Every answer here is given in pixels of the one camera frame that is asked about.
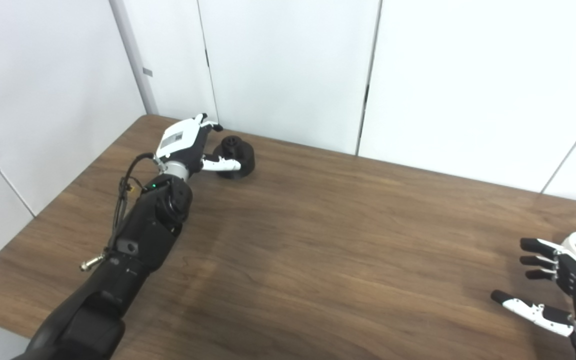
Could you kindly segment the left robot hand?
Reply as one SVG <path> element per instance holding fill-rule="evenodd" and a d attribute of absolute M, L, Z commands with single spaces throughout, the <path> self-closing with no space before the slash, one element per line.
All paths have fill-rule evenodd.
<path fill-rule="evenodd" d="M 222 173 L 242 168 L 235 159 L 204 152 L 210 132 L 223 130 L 217 121 L 206 120 L 207 117 L 201 113 L 178 121 L 164 131 L 155 152 L 155 159 L 160 162 L 160 173 L 187 182 L 192 175 L 203 170 Z"/>

